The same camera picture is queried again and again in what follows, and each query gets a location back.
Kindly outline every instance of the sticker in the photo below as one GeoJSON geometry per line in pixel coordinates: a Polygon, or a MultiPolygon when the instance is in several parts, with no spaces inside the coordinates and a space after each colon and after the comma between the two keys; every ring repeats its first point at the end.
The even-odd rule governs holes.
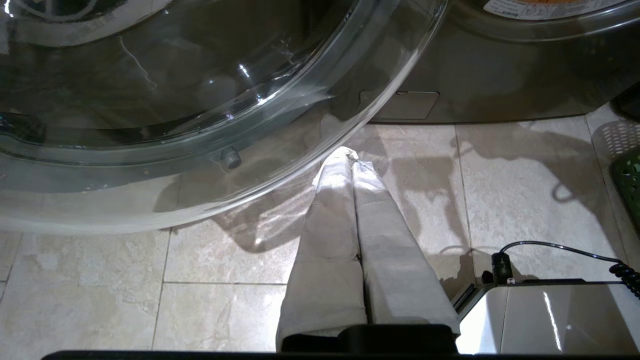
{"type": "Polygon", "coordinates": [[[626,0],[489,0],[484,10],[520,20],[561,19],[594,12],[626,0]]]}

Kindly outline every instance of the marble tile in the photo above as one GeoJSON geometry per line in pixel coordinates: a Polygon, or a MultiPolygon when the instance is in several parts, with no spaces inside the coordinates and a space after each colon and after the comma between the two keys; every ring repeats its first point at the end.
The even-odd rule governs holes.
{"type": "MultiPolygon", "coordinates": [[[[479,277],[520,240],[625,259],[584,117],[456,126],[479,277]]],[[[610,263],[548,247],[509,250],[515,277],[615,280],[610,263]]]]}
{"type": "Polygon", "coordinates": [[[2,359],[151,348],[168,238],[25,234],[0,303],[2,359]]]}
{"type": "Polygon", "coordinates": [[[369,124],[346,145],[374,163],[447,295],[474,282],[455,128],[369,124]]]}
{"type": "Polygon", "coordinates": [[[6,281],[9,278],[21,236],[20,233],[0,231],[0,281],[6,281]]]}
{"type": "Polygon", "coordinates": [[[154,350],[275,351],[285,289],[164,284],[154,350]]]}
{"type": "Polygon", "coordinates": [[[608,104],[586,117],[628,263],[631,267],[640,269],[640,240],[609,172],[612,160],[640,145],[640,124],[617,116],[608,104]]]}
{"type": "Polygon", "coordinates": [[[230,211],[174,227],[165,281],[286,284],[317,170],[230,211]]]}

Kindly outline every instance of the coiled cord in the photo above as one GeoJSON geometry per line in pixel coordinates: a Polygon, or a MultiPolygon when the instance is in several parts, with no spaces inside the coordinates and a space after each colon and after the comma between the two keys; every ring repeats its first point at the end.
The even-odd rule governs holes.
{"type": "Polygon", "coordinates": [[[556,249],[567,250],[567,251],[570,251],[570,252],[574,252],[576,254],[589,256],[590,258],[594,258],[594,259],[598,259],[598,260],[602,260],[602,261],[608,261],[608,262],[611,262],[611,263],[616,263],[615,265],[613,265],[612,267],[609,268],[609,272],[614,274],[616,277],[619,277],[620,280],[625,283],[627,288],[638,299],[640,299],[640,273],[636,272],[631,266],[628,266],[627,264],[623,263],[619,259],[607,258],[606,256],[593,254],[593,253],[590,253],[590,252],[574,249],[572,247],[567,247],[567,246],[564,246],[564,245],[559,245],[559,244],[555,244],[555,243],[548,243],[548,242],[545,242],[545,241],[516,241],[514,243],[510,243],[510,244],[505,245],[505,247],[500,249],[499,254],[504,254],[504,252],[507,249],[509,249],[511,247],[514,247],[514,246],[518,246],[518,245],[542,245],[542,246],[555,247],[556,249]]]}

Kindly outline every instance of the washer door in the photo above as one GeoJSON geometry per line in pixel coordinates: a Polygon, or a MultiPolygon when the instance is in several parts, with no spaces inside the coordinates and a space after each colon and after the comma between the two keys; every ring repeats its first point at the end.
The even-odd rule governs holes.
{"type": "Polygon", "coordinates": [[[377,112],[445,5],[9,0],[0,226],[142,231],[262,195],[377,112]]]}

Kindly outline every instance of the black cable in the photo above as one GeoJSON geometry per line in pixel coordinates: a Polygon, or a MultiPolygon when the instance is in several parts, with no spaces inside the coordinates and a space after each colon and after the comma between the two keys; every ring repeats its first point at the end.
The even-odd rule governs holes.
{"type": "Polygon", "coordinates": [[[567,250],[570,252],[574,252],[576,254],[589,256],[590,258],[609,261],[611,263],[616,263],[612,267],[609,268],[609,272],[614,274],[616,277],[619,277],[620,280],[629,288],[629,290],[640,299],[640,273],[636,272],[631,266],[628,266],[622,260],[607,258],[606,256],[601,256],[598,254],[592,254],[590,252],[574,249],[572,247],[567,247],[564,245],[547,243],[544,241],[516,241],[514,243],[507,244],[505,247],[500,249],[500,251],[496,254],[492,255],[492,265],[493,265],[493,275],[494,279],[496,279],[496,283],[506,283],[506,279],[513,276],[511,271],[511,261],[509,260],[509,256],[504,252],[507,249],[518,246],[518,245],[542,245],[555,247],[556,249],[567,250]]]}
{"type": "Polygon", "coordinates": [[[554,243],[547,243],[547,242],[544,242],[544,241],[516,241],[514,243],[507,244],[505,247],[500,249],[500,252],[504,253],[507,249],[509,249],[511,247],[514,247],[514,246],[518,246],[518,245],[543,245],[543,246],[555,247],[557,249],[567,250],[567,251],[570,251],[570,252],[574,252],[576,254],[589,256],[591,258],[598,259],[598,260],[609,261],[611,263],[618,263],[618,264],[622,264],[623,263],[619,259],[607,258],[606,256],[601,256],[601,255],[598,255],[598,254],[592,254],[590,252],[574,249],[572,247],[568,247],[568,246],[564,246],[564,245],[560,245],[560,244],[554,244],[554,243]]]}

